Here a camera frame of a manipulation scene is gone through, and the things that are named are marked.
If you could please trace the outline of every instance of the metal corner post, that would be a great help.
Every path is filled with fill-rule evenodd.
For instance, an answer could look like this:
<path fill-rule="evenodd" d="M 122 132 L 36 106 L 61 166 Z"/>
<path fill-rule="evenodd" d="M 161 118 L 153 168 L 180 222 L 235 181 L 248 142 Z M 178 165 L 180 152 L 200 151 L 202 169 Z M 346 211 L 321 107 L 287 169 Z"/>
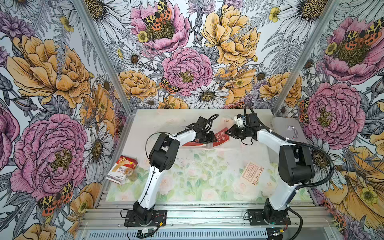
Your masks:
<path fill-rule="evenodd" d="M 337 7 L 339 6 L 339 2 L 340 0 L 328 0 L 323 14 L 319 18 L 319 22 L 317 23 L 316 28 L 314 29 L 313 33 L 309 36 L 309 39 L 305 44 L 303 50 L 301 51 L 300 56 L 295 66 L 293 67 L 286 84 L 284 85 L 283 89 L 281 90 L 281 93 L 279 94 L 277 100 L 272 106 L 272 113 L 274 116 L 276 115 L 280 106 L 283 104 L 286 96 L 291 90 L 291 87 L 299 76 L 301 69 L 304 67 L 304 64 L 309 58 L 311 50 L 314 49 L 314 47 L 316 46 L 318 39 L 324 31 L 324 28 L 328 26 L 332 15 L 335 13 Z"/>
<path fill-rule="evenodd" d="M 123 107 L 125 111 L 128 113 L 128 115 L 132 115 L 132 106 L 129 103 L 128 99 L 126 98 L 125 92 L 120 84 L 120 81 L 117 77 L 115 68 L 112 65 L 112 62 L 108 56 L 108 53 L 104 47 L 103 41 L 98 34 L 98 30 L 93 23 L 93 19 L 88 11 L 87 6 L 85 5 L 83 0 L 76 0 L 72 1 L 73 5 L 76 8 L 76 11 L 78 12 L 78 15 L 81 19 L 81 22 L 83 23 L 84 29 L 87 33 L 88 39 L 92 42 L 92 44 L 95 46 L 96 51 L 103 61 L 104 67 L 107 70 L 108 75 L 111 78 L 113 86 L 116 88 L 116 91 L 118 95 L 120 96 L 120 100 L 123 104 Z"/>

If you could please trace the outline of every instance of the floral wallpaper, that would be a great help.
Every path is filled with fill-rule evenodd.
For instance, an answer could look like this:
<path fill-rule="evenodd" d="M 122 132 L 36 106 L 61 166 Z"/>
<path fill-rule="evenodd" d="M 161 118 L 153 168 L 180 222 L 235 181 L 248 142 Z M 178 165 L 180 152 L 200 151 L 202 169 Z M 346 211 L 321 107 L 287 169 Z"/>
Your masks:
<path fill-rule="evenodd" d="M 271 108 L 327 2 L 85 0 L 126 97 L 151 109 Z M 332 156 L 314 193 L 345 239 L 384 239 L 383 9 L 341 1 L 276 114 Z M 312 155 L 315 182 L 329 167 Z"/>
<path fill-rule="evenodd" d="M 0 1 L 0 231 L 70 240 L 127 114 L 65 1 Z"/>

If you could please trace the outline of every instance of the flower bud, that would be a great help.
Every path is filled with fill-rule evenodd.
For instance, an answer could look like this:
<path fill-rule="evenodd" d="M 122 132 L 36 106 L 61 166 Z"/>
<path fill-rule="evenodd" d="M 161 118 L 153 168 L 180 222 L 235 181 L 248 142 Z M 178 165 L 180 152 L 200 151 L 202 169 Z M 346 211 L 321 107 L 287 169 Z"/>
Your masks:
<path fill-rule="evenodd" d="M 4 77 L 0 74 L 0 90 L 3 91 L 11 91 L 12 90 L 12 83 L 9 81 L 8 78 Z"/>
<path fill-rule="evenodd" d="M 371 92 L 372 98 L 376 98 L 379 94 L 384 93 L 384 77 L 381 77 L 372 85 Z"/>
<path fill-rule="evenodd" d="M 10 99 L 18 108 L 23 111 L 37 110 L 37 105 L 28 97 L 18 97 Z"/>
<path fill-rule="evenodd" d="M 379 121 L 372 121 L 368 124 L 368 130 L 371 134 L 379 135 L 384 131 L 384 126 Z"/>

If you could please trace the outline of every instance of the daisy center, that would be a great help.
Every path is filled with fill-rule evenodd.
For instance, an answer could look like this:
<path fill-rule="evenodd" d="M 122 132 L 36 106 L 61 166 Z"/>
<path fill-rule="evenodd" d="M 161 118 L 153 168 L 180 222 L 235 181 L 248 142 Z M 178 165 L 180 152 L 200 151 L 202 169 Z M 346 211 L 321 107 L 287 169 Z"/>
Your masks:
<path fill-rule="evenodd" d="M 109 82 L 108 81 L 105 81 L 104 82 L 104 89 L 109 91 L 109 88 L 110 88 L 110 85 L 109 85 Z"/>
<path fill-rule="evenodd" d="M 306 19 L 318 19 L 328 0 L 306 0 L 301 7 L 301 15 Z"/>
<path fill-rule="evenodd" d="M 317 118 L 317 121 L 322 127 L 328 127 L 332 122 L 331 116 L 331 112 L 327 112 L 325 108 L 322 108 L 320 110 L 320 116 Z"/>
<path fill-rule="evenodd" d="M 312 60 L 308 60 L 308 61 L 305 63 L 304 68 L 310 68 L 310 67 L 312 67 L 312 64 L 313 64 Z"/>
<path fill-rule="evenodd" d="M 364 198 L 368 201 L 373 201 L 373 199 L 375 198 L 375 196 L 372 194 L 371 191 L 367 191 L 364 193 Z"/>
<path fill-rule="evenodd" d="M 326 166 L 328 166 L 328 161 L 324 157 L 324 155 L 321 154 L 321 152 L 319 152 L 317 150 L 313 150 L 311 155 L 312 155 L 312 158 L 313 158 L 314 162 L 316 163 L 316 165 L 318 167 L 326 167 Z"/>
<path fill-rule="evenodd" d="M 103 14 L 103 5 L 99 0 L 85 0 L 85 4 L 93 19 L 97 19 Z"/>
<path fill-rule="evenodd" d="M 193 81 L 193 74 L 191 74 L 189 71 L 186 71 L 185 73 L 180 72 L 180 77 L 183 78 L 184 83 L 190 83 Z"/>
<path fill-rule="evenodd" d="M 51 162 L 51 167 L 58 169 L 62 167 L 63 169 L 68 169 L 69 164 L 72 162 L 72 154 L 68 149 L 63 149 L 62 151 L 55 152 L 55 161 Z"/>
<path fill-rule="evenodd" d="M 93 159 L 99 159 L 100 155 L 101 155 L 101 141 L 96 140 L 92 148 L 92 157 Z"/>
<path fill-rule="evenodd" d="M 131 61 L 132 61 L 132 63 L 136 64 L 136 63 L 139 62 L 139 57 L 138 57 L 137 55 L 133 55 L 133 56 L 131 57 Z"/>
<path fill-rule="evenodd" d="M 207 92 L 207 93 L 201 94 L 200 99 L 203 101 L 210 101 L 214 98 L 214 96 L 215 96 L 214 93 Z"/>
<path fill-rule="evenodd" d="M 263 78 L 265 78 L 265 74 L 264 73 L 259 73 L 259 74 L 256 75 L 256 79 L 257 80 L 261 80 Z"/>
<path fill-rule="evenodd" d="M 175 34 L 175 27 L 170 20 L 167 20 L 161 25 L 160 30 L 153 30 L 151 26 L 147 26 L 146 32 L 148 35 L 147 37 L 152 41 L 162 38 L 172 39 L 173 34 Z"/>

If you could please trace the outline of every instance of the box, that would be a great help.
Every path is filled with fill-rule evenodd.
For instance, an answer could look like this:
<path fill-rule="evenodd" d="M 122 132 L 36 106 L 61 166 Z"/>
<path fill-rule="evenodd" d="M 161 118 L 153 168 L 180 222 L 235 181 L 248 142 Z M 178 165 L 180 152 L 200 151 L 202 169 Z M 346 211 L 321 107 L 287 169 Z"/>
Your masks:
<path fill-rule="evenodd" d="M 135 169 L 136 166 L 137 161 L 135 159 L 121 155 L 109 171 L 106 179 L 117 184 L 124 184 L 128 180 L 128 176 L 126 174 L 130 169 Z"/>

